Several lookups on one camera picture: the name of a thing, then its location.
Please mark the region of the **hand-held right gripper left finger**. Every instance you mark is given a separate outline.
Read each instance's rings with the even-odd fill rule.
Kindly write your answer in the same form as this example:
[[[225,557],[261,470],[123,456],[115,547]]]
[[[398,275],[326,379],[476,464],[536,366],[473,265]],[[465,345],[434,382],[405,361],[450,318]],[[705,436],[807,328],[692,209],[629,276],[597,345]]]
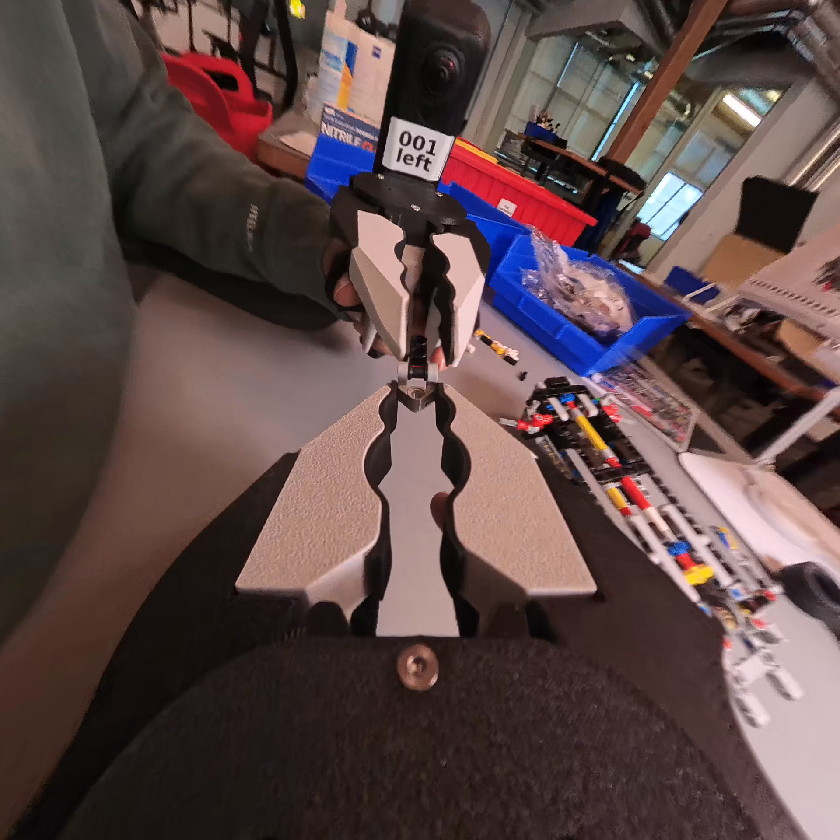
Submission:
[[[391,572],[390,512],[397,397],[385,385],[297,453],[235,582],[240,595],[331,603],[345,618],[378,603]]]

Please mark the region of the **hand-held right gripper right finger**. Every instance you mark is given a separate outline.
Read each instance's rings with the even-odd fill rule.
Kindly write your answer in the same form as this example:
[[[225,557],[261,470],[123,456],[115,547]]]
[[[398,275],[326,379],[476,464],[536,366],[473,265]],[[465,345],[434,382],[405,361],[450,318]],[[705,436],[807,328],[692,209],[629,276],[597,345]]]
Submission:
[[[440,567],[458,621],[590,596],[596,582],[538,461],[450,385],[435,386],[444,503]]]

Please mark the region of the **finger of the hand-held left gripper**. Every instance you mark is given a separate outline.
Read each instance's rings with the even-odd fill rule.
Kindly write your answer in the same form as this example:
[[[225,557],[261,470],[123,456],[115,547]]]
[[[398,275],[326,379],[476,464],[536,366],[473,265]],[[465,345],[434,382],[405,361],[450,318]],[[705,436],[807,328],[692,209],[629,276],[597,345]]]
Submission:
[[[447,367],[461,362],[476,330],[487,278],[487,240],[481,232],[431,234],[419,289],[424,334],[440,347]]]
[[[391,355],[404,361],[411,300],[403,282],[404,232],[385,216],[366,211],[357,213],[356,228],[349,274],[364,310],[362,345],[369,352],[379,338]]]

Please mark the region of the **small grey red lego piece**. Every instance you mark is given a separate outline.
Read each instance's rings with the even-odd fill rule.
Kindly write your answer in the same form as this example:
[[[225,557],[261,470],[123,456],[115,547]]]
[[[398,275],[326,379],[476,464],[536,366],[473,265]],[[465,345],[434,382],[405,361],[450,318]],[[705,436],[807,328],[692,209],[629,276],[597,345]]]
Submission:
[[[419,413],[436,399],[439,365],[432,361],[427,339],[412,336],[408,353],[397,363],[397,399],[411,412]]]

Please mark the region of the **yellow black lego piece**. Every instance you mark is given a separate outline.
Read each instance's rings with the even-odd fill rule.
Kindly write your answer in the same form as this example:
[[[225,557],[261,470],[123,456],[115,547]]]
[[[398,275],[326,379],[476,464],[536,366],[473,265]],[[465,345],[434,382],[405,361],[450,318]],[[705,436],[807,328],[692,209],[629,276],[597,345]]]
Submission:
[[[474,338],[491,349],[494,354],[510,365],[516,366],[519,364],[519,351],[507,346],[504,343],[493,339],[482,329],[477,329],[474,332]]]

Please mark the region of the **lego car chassis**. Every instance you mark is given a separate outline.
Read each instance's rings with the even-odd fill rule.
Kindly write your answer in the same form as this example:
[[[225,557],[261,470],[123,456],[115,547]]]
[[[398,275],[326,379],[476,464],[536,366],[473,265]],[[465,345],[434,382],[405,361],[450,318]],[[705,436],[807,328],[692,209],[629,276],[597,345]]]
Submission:
[[[731,531],[699,524],[625,435],[622,420],[611,397],[553,377],[536,384],[519,416],[498,423],[533,441],[564,478],[588,489],[630,541],[719,621],[734,706],[751,727],[764,728],[770,714],[755,684],[789,701],[804,696],[775,653],[785,636],[765,615],[780,588]]]

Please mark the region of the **lego instruction booklet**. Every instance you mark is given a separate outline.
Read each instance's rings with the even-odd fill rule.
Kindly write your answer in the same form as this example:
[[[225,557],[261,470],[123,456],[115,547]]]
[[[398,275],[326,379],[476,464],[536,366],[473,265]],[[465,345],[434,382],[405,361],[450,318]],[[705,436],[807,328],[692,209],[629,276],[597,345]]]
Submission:
[[[679,455],[689,451],[699,410],[644,360],[628,361],[588,376],[595,390],[655,431]]]

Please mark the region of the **black lego tyre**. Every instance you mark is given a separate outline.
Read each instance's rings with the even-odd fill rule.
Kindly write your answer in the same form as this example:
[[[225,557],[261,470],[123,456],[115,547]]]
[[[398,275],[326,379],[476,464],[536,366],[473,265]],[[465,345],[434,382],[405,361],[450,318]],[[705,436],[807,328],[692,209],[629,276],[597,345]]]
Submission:
[[[813,562],[786,565],[779,580],[787,598],[825,625],[839,639],[839,587],[824,568]]]

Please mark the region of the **person's left hand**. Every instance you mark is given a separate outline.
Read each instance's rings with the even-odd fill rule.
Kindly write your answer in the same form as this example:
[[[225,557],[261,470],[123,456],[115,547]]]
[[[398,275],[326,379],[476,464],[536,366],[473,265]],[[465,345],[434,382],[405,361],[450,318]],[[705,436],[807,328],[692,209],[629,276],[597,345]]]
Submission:
[[[375,360],[383,357],[384,352],[378,339],[367,343],[366,315],[360,293],[350,278],[351,249],[341,239],[333,239],[325,248],[322,258],[324,294],[328,299],[332,314],[340,322],[350,323],[360,335],[362,349]]]

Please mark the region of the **clear plastic bag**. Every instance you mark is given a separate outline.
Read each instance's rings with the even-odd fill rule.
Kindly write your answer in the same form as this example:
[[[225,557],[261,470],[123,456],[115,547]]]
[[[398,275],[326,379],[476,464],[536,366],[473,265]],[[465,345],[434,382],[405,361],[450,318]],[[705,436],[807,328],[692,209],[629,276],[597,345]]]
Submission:
[[[572,258],[535,227],[530,243],[537,265],[522,272],[526,291],[603,342],[616,340],[634,326],[633,306],[610,270]]]

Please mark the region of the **red plastic bin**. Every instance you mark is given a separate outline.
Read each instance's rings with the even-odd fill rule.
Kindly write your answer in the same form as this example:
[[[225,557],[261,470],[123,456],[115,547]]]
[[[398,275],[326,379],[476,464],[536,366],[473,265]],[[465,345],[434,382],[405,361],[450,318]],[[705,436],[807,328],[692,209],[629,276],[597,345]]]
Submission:
[[[505,168],[488,153],[457,138],[442,183],[454,183],[551,240],[573,246],[596,219],[534,181]]]

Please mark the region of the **blue glove box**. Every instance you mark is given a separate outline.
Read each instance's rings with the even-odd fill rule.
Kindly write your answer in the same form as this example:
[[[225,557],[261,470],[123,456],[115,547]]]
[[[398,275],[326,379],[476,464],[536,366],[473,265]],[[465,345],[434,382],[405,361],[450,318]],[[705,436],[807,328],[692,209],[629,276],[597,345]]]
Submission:
[[[379,126],[332,104],[322,106],[318,126],[304,186],[331,204],[352,176],[372,171]]]

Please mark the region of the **wooden desk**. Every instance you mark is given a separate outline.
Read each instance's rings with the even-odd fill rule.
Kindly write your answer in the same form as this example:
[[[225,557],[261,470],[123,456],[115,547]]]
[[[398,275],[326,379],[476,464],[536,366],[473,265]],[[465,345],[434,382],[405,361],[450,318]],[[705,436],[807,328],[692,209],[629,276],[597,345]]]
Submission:
[[[631,196],[646,188],[646,181],[624,164],[585,158],[568,148],[566,141],[538,123],[529,122],[515,133],[505,129],[493,151],[499,163],[544,186],[555,180],[573,195],[582,196],[596,179],[605,179]]]

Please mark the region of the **red plastic container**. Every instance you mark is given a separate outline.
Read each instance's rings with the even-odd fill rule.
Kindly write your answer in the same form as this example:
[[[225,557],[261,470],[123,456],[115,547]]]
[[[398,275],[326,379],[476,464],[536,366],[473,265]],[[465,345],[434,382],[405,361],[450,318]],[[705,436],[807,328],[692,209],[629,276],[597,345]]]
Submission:
[[[258,162],[259,136],[274,120],[270,101],[257,98],[250,79],[229,59],[161,53],[169,82],[195,113],[234,150]]]

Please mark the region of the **brown cardboard box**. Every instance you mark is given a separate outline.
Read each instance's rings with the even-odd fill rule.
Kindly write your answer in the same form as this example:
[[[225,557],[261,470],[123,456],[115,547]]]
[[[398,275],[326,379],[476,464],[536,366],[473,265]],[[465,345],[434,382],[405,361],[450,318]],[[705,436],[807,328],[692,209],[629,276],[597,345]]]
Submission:
[[[761,269],[794,249],[819,192],[761,176],[741,188],[734,231],[712,251],[700,276],[725,291],[736,291]]]

